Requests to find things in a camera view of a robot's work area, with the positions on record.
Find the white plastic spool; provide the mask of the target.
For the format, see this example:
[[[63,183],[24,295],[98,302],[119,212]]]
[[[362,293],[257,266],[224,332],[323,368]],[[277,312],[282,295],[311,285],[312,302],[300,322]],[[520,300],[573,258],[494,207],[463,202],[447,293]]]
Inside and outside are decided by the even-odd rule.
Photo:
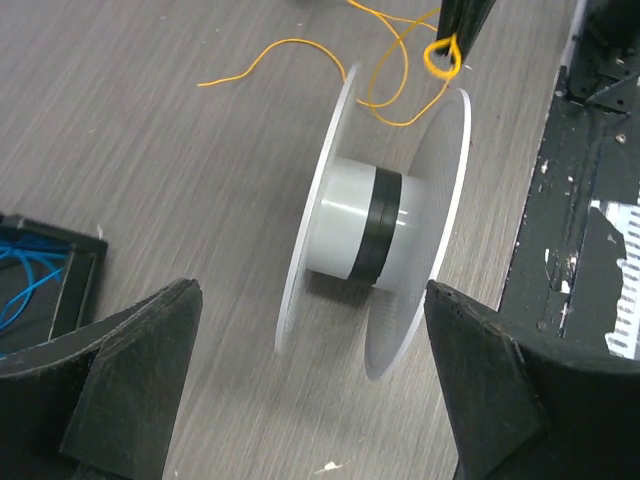
[[[472,110],[464,89],[448,90],[408,173],[343,155],[356,105],[359,67],[337,98],[300,220],[280,303],[274,349],[288,347],[309,273],[372,288],[364,367],[376,381],[406,354],[424,316],[453,232],[468,162]]]

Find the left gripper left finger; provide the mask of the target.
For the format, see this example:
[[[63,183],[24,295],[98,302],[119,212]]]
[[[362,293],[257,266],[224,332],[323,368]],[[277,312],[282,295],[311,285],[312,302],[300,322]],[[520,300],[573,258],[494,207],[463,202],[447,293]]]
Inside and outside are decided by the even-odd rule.
[[[160,479],[203,296],[179,279],[1,359],[4,479]]]

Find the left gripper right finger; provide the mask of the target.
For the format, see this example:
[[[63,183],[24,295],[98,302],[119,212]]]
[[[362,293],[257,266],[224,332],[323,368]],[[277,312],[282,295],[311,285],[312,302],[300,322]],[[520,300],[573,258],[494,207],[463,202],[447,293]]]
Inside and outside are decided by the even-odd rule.
[[[638,478],[638,362],[539,335],[436,281],[424,309],[454,478]]]

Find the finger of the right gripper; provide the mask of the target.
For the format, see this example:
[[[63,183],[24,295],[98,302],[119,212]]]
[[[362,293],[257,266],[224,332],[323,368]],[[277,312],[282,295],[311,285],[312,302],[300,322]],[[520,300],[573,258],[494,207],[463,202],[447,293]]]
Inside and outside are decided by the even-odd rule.
[[[461,57],[466,58],[495,3],[496,0],[443,0],[436,39],[456,35]]]

